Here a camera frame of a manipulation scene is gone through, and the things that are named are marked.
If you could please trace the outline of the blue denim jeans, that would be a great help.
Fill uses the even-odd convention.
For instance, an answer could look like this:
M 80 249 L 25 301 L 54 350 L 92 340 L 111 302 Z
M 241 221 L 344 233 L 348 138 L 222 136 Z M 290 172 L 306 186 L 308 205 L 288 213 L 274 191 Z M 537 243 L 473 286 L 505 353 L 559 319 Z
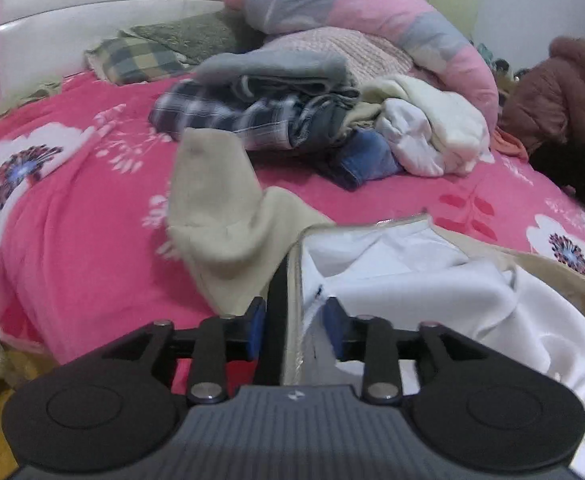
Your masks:
M 345 143 L 317 156 L 313 167 L 322 177 L 349 192 L 404 171 L 386 139 L 370 128 L 356 128 Z

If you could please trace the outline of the cream fleece garment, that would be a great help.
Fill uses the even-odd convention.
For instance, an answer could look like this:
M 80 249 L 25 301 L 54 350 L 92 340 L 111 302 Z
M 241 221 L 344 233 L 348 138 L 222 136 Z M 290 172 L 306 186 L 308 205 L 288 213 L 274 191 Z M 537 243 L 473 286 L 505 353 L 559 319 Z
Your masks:
M 430 143 L 442 156 L 445 174 L 466 176 L 478 162 L 494 162 L 486 119 L 458 93 L 439 90 L 411 76 L 389 75 L 366 82 L 361 98 L 377 105 L 379 113 L 387 99 L 401 99 L 420 108 L 430 122 Z

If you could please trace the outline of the white pale pink garment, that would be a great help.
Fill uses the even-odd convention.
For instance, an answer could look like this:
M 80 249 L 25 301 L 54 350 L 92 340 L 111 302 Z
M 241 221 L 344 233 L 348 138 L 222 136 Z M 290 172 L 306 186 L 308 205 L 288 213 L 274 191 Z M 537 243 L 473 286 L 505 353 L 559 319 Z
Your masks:
M 442 156 L 430 143 L 433 136 L 430 122 L 420 108 L 401 99 L 387 99 L 381 103 L 375 129 L 409 174 L 425 178 L 445 174 Z

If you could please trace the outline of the plaid pillow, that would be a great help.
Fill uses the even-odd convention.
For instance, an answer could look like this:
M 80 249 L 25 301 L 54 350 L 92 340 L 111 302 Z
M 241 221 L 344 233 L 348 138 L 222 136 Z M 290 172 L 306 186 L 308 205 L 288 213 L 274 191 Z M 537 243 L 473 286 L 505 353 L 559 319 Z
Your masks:
M 134 36 L 102 40 L 96 48 L 86 50 L 84 58 L 98 79 L 116 86 L 168 79 L 190 71 L 178 53 Z

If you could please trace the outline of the beige zip-up jacket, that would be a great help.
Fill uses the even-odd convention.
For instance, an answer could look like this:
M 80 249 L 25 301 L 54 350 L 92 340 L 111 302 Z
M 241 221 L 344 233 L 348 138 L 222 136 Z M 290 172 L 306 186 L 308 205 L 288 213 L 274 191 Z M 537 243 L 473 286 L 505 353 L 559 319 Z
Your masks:
M 336 298 L 352 315 L 406 330 L 445 324 L 561 382 L 585 406 L 585 277 L 565 264 L 479 242 L 427 216 L 335 226 L 294 193 L 262 188 L 236 136 L 211 129 L 181 137 L 166 232 L 222 315 L 242 315 L 273 292 L 283 266 L 279 378 L 288 384 L 361 384 L 362 367 L 337 362 L 320 320 Z M 585 477 L 585 438 L 573 469 Z

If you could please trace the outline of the olive green fuzzy cushion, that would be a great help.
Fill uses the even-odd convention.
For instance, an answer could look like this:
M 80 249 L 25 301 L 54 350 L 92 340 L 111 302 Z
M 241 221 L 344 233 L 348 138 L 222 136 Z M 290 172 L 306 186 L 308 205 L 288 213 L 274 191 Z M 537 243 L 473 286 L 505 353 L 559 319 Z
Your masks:
M 226 9 L 171 22 L 132 26 L 126 33 L 161 44 L 181 55 L 188 65 L 198 65 L 220 53 L 250 52 L 264 43 L 262 32 L 251 28 L 242 14 Z

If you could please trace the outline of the person in mauve puffer coat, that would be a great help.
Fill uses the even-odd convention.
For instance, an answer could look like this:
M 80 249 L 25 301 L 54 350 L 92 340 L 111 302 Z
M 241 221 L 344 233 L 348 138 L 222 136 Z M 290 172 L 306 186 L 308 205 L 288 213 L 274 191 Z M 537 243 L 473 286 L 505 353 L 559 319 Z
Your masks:
M 585 40 L 557 37 L 507 98 L 498 126 L 529 164 L 585 206 Z

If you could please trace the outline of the plaid flannel shirt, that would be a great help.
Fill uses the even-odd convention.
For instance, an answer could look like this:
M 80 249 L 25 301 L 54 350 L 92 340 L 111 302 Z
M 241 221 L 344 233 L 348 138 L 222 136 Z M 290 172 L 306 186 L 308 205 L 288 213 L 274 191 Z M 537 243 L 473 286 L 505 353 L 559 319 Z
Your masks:
M 339 142 L 339 130 L 359 97 L 352 87 L 318 96 L 285 88 L 246 102 L 231 88 L 184 79 L 159 96 L 148 120 L 175 141 L 187 128 L 215 129 L 236 134 L 250 152 L 307 154 Z

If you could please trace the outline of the grey sweater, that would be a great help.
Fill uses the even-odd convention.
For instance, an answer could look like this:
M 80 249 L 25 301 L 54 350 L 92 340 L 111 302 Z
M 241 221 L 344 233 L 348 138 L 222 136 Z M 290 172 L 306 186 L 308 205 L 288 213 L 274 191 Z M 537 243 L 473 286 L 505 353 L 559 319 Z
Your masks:
M 195 68 L 193 78 L 204 86 L 227 87 L 244 101 L 288 90 L 321 96 L 353 84 L 346 60 L 339 54 L 295 50 L 213 55 Z

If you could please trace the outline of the white padded headboard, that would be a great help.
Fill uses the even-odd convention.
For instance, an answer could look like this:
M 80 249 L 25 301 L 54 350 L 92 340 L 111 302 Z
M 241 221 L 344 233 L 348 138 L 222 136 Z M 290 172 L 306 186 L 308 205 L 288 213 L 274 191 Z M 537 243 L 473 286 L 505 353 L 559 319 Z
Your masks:
M 223 0 L 0 0 L 0 91 L 78 73 L 119 30 L 211 13 Z

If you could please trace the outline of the pink grey rolled duvet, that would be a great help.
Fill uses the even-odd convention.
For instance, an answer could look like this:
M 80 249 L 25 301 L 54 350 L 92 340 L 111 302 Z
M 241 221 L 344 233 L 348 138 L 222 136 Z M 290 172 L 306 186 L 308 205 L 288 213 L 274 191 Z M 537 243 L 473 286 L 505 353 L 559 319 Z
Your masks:
M 426 0 L 224 0 L 268 36 L 321 27 L 356 30 L 390 41 L 445 89 L 497 125 L 499 94 L 488 65 L 471 42 Z

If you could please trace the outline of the pink checkered knit blanket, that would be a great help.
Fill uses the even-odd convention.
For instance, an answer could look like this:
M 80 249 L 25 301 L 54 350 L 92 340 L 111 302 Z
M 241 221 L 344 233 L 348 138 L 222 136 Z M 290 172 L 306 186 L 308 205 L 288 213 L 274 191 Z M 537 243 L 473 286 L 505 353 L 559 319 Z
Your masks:
M 414 62 L 389 40 L 356 30 L 321 27 L 270 37 L 264 50 L 329 52 L 342 56 L 358 86 L 393 74 L 408 75 Z

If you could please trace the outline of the salmon orange cloth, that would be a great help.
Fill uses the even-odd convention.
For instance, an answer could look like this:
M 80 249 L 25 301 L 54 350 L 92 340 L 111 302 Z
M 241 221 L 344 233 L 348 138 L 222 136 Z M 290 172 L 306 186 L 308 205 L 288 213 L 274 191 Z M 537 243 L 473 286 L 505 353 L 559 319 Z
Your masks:
M 490 148 L 492 151 L 496 151 L 509 157 L 518 158 L 523 162 L 529 160 L 524 144 L 522 144 L 516 136 L 512 136 L 500 127 L 495 128 L 491 133 Z

